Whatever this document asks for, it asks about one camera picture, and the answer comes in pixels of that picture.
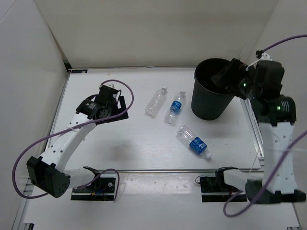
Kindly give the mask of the Pocari Sweat clear bottle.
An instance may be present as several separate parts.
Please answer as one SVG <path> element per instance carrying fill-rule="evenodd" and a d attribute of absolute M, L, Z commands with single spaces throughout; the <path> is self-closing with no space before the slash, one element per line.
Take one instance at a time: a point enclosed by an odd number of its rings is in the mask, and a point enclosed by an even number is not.
<path fill-rule="evenodd" d="M 192 132 L 186 125 L 183 125 L 178 129 L 177 138 L 196 156 L 206 160 L 209 160 L 212 157 L 212 154 L 208 151 L 207 144 L 194 132 Z"/>

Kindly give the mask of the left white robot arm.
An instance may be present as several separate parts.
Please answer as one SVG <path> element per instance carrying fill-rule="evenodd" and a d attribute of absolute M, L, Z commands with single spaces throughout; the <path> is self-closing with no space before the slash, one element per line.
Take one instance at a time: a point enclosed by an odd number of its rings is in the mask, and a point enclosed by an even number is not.
<path fill-rule="evenodd" d="M 61 197 L 69 188 L 87 188 L 95 192 L 101 185 L 101 172 L 88 166 L 66 170 L 72 154 L 97 125 L 128 118 L 125 99 L 94 95 L 77 108 L 67 129 L 55 133 L 55 142 L 39 157 L 30 157 L 26 163 L 32 184 L 47 195 Z"/>

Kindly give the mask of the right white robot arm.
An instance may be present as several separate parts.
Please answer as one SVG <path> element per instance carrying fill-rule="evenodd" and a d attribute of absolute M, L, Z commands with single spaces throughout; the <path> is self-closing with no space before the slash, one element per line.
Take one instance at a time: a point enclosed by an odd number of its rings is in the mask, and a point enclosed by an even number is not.
<path fill-rule="evenodd" d="M 256 204 L 306 201 L 307 195 L 298 189 L 294 176 L 290 149 L 295 143 L 296 106 L 291 97 L 281 94 L 283 75 L 279 62 L 259 60 L 255 67 L 248 67 L 234 58 L 211 78 L 219 89 L 250 101 L 264 150 L 263 178 L 234 167 L 221 168 L 216 171 L 218 190 L 225 192 L 234 187 Z"/>

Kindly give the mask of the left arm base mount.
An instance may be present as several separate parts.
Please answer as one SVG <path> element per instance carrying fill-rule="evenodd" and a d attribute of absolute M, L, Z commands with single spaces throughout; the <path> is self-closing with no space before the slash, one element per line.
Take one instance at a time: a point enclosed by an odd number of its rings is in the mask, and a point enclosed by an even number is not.
<path fill-rule="evenodd" d="M 101 174 L 93 183 L 82 188 L 73 188 L 72 201 L 115 201 L 118 195 L 119 173 Z"/>

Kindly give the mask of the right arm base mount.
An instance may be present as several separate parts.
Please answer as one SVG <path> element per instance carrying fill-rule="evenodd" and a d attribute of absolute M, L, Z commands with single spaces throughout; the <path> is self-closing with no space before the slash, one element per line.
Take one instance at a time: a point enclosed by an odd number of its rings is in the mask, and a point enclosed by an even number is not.
<path fill-rule="evenodd" d="M 195 183 L 201 187 L 203 203 L 224 203 L 238 192 L 233 186 L 219 185 L 216 177 L 200 175 L 195 178 Z"/>

